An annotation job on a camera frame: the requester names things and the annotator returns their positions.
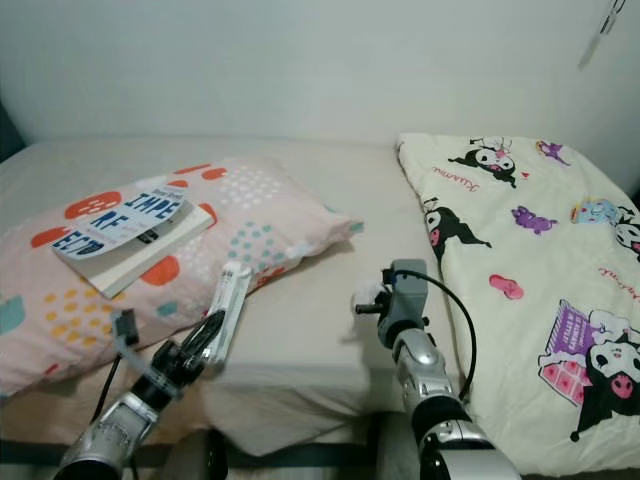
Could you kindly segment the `grey left robot leg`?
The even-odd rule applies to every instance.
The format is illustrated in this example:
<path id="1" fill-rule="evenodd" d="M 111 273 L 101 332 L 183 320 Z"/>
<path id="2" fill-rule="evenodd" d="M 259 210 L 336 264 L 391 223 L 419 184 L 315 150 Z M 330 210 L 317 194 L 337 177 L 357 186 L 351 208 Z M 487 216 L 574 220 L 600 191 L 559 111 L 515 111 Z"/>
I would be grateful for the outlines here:
<path id="1" fill-rule="evenodd" d="M 154 480 L 225 480 L 227 471 L 218 431 L 193 431 L 173 445 Z"/>

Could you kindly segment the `cream cartoon print blanket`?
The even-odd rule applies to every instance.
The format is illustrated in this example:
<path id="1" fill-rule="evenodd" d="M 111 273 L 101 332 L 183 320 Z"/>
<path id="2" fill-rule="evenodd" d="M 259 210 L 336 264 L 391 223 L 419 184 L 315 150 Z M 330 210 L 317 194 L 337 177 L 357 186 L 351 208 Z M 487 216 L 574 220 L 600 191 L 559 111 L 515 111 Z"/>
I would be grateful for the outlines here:
<path id="1" fill-rule="evenodd" d="M 640 207 L 545 140 L 403 133 L 476 424 L 521 474 L 640 474 Z"/>

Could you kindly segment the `grey right robot leg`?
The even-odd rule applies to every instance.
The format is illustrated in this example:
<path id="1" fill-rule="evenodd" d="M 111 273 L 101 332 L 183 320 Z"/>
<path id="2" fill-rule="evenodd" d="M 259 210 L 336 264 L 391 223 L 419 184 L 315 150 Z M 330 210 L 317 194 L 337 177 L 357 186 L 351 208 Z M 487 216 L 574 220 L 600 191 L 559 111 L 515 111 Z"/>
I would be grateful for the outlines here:
<path id="1" fill-rule="evenodd" d="M 379 413 L 374 480 L 420 480 L 417 438 L 406 413 Z"/>

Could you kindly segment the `grey robot leg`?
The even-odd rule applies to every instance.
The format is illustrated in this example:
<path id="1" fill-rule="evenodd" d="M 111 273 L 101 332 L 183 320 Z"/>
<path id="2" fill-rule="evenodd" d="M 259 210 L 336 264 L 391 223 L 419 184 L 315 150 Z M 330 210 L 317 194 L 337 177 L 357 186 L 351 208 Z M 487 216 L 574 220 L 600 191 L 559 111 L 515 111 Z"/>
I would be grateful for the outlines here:
<path id="1" fill-rule="evenodd" d="M 193 431 L 173 445 L 154 480 L 225 480 L 227 471 L 218 431 Z"/>
<path id="2" fill-rule="evenodd" d="M 374 480 L 420 480 L 417 438 L 406 413 L 379 413 Z"/>

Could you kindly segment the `pink patterned pillow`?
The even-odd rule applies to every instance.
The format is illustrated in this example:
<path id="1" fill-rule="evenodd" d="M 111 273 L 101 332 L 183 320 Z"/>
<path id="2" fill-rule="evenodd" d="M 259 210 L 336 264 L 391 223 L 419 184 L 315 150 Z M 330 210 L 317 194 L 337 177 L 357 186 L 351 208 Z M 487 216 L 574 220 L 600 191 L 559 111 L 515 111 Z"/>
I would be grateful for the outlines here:
<path id="1" fill-rule="evenodd" d="M 105 214 L 159 184 L 186 189 L 210 227 L 152 262 L 136 282 L 102 296 L 52 252 L 78 220 Z M 229 159 L 147 174 L 128 184 L 79 195 L 3 236 L 0 257 L 0 389 L 14 396 L 45 381 L 70 378 L 113 360 L 110 316 L 129 308 L 140 346 L 193 326 L 209 310 L 225 262 L 253 271 L 264 285 L 356 233 L 358 220 L 321 204 L 282 166 Z"/>

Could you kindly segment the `beige bed mattress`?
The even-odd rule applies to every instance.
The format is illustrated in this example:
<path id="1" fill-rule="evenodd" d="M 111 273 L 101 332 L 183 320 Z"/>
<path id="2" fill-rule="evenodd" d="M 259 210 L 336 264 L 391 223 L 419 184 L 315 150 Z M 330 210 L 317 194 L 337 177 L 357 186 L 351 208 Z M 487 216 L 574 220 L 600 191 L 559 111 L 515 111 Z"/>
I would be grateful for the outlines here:
<path id="1" fill-rule="evenodd" d="M 404 177 L 397 142 L 388 147 L 288 146 L 220 140 L 81 140 L 27 148 L 1 166 L 6 232 L 79 195 L 229 159 L 282 166 L 321 204 L 358 220 L 347 241 L 306 257 L 248 298 L 225 367 L 198 380 L 161 416 L 156 443 L 214 428 L 243 451 L 266 454 L 310 442 L 370 413 L 402 406 L 396 365 L 370 317 L 351 296 L 397 259 L 422 259 L 439 278 L 419 196 Z M 451 383 L 471 387 L 454 343 L 448 294 L 430 288 L 429 332 Z M 45 381 L 3 398 L 1 435 L 10 442 L 67 445 L 90 424 L 109 364 Z"/>

